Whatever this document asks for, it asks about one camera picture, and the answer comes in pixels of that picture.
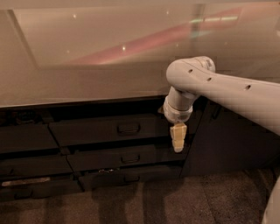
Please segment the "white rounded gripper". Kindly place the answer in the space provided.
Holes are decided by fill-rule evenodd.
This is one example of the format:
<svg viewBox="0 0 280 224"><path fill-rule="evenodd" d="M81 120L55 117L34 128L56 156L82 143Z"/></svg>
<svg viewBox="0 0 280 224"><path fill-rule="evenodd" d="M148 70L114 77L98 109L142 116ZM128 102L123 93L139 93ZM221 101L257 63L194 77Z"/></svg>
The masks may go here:
<svg viewBox="0 0 280 224"><path fill-rule="evenodd" d="M157 112L164 114L165 118L174 124L170 127L171 142L174 151L180 153L184 149L187 131L187 126L184 123L189 120L193 108L183 111L177 110L170 105L168 98L165 98L163 107L160 107Z"/></svg>

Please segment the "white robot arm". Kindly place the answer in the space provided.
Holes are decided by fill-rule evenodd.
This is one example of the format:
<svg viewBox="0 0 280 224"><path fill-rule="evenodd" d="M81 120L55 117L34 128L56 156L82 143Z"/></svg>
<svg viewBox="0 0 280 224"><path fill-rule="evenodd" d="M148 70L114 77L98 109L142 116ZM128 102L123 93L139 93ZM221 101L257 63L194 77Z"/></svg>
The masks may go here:
<svg viewBox="0 0 280 224"><path fill-rule="evenodd" d="M173 124L176 152L183 149L194 102L208 99L183 173L207 175L279 166L280 85L215 72L205 56L173 61L163 111Z"/></svg>

